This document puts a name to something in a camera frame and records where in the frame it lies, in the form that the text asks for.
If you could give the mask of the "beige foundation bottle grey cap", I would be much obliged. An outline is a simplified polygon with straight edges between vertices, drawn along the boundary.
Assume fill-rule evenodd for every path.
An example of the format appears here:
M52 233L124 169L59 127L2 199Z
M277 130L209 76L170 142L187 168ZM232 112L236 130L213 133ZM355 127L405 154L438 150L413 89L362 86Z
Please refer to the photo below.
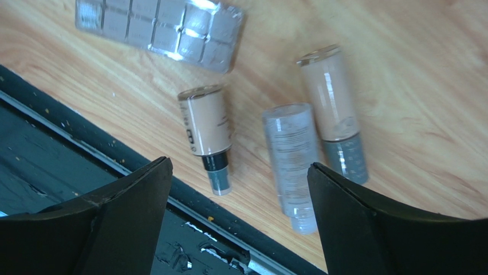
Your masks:
M366 183L369 175L360 126L340 46L313 51L297 65L304 75L330 168L357 184Z

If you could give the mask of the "beige foundation bottle black pump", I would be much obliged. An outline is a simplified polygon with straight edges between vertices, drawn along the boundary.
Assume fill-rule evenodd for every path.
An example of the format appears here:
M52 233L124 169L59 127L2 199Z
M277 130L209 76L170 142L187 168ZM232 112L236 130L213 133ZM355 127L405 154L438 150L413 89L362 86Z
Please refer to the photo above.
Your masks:
M214 195L232 191L227 152L232 146L223 86L207 85L178 94L190 151L201 158Z

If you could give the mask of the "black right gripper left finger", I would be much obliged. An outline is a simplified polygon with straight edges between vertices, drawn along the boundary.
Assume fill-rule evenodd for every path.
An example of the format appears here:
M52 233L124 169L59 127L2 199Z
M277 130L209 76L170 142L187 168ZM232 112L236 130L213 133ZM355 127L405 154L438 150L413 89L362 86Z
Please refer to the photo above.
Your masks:
M172 170L160 157L79 197L1 218L1 273L150 274Z

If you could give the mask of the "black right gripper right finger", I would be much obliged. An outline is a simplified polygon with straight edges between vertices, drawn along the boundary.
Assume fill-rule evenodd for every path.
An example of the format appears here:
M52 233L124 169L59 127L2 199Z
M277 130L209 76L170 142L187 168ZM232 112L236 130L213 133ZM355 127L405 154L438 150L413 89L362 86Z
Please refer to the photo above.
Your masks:
M321 163L308 185L329 274L486 274L487 219L432 213Z

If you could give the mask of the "clear frosted lotion bottle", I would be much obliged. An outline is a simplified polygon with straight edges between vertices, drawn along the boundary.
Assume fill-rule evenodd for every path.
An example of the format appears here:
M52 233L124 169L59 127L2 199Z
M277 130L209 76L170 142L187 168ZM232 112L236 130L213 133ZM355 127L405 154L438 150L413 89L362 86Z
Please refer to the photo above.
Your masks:
M278 201L292 229L302 235L317 230L307 174L320 160L312 106L291 103L262 113Z

